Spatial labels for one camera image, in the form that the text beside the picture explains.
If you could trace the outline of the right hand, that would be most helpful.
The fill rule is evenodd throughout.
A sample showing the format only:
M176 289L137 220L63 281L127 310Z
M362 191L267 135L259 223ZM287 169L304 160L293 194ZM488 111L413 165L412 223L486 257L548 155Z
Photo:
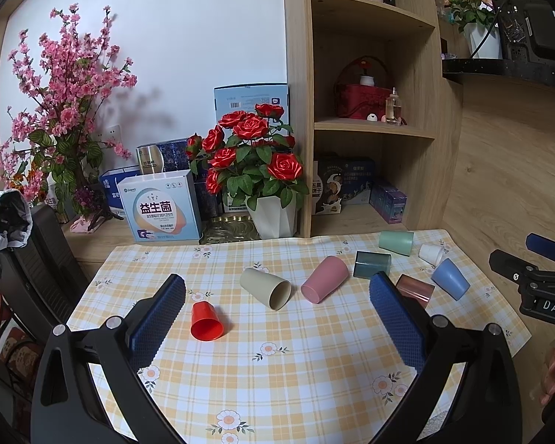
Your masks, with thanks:
M545 366L545 374L541 379L541 396L539 396L539 404L542 407L545 407L555 395L555 346L551 347L546 354Z

